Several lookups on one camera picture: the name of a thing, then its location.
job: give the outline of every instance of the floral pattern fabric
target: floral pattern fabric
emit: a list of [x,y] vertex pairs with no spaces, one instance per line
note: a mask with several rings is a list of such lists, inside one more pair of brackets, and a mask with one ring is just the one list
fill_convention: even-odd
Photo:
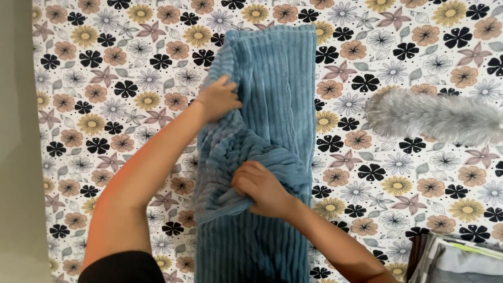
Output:
[[[316,27],[312,209],[398,280],[414,235],[501,244],[503,147],[388,138],[372,131],[363,107],[393,85],[501,106],[502,14],[498,0],[34,0],[54,282],[76,282],[97,198],[196,98],[225,31],[281,24]],[[193,282],[197,268],[195,143],[146,211],[153,255],[170,283]],[[312,282],[345,282],[316,247],[309,254]]]

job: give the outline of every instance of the blue ribbed blanket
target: blue ribbed blanket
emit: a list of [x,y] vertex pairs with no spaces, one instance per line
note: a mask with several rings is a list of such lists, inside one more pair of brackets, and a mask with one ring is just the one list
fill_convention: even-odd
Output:
[[249,213],[251,200],[230,181],[256,160],[309,203],[315,48],[313,25],[225,34],[205,85],[229,75],[243,108],[198,135],[196,283],[309,281],[307,240],[281,219]]

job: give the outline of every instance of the folded blanket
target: folded blanket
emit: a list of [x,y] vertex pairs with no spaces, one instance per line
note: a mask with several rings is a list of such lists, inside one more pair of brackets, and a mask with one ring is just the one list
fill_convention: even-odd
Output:
[[252,201],[230,181],[256,160],[309,203],[315,48],[313,25],[225,34],[203,87],[229,75],[243,108],[198,135],[196,283],[309,281],[307,240],[280,219],[249,213]]

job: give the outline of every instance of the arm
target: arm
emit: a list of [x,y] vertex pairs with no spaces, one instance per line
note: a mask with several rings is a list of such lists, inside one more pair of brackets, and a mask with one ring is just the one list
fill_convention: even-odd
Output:
[[236,170],[232,186],[239,194],[247,194],[254,199],[250,212],[288,222],[350,282],[397,283],[363,245],[287,193],[262,164],[245,162]]
[[145,210],[164,184],[184,148],[208,122],[241,103],[224,85],[223,76],[203,90],[172,122],[152,137],[117,172],[101,193],[89,227],[82,269],[105,256],[123,251],[151,253]]

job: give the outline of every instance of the hand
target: hand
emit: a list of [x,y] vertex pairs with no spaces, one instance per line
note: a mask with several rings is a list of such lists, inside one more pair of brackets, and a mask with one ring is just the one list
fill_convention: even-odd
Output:
[[247,194],[255,201],[248,209],[253,214],[284,219],[297,200],[257,161],[244,162],[231,185],[239,195]]
[[229,76],[221,76],[218,80],[203,89],[194,102],[201,103],[204,108],[206,121],[215,121],[232,109],[240,108],[241,102],[237,100],[237,94],[233,93],[236,83],[225,82]]

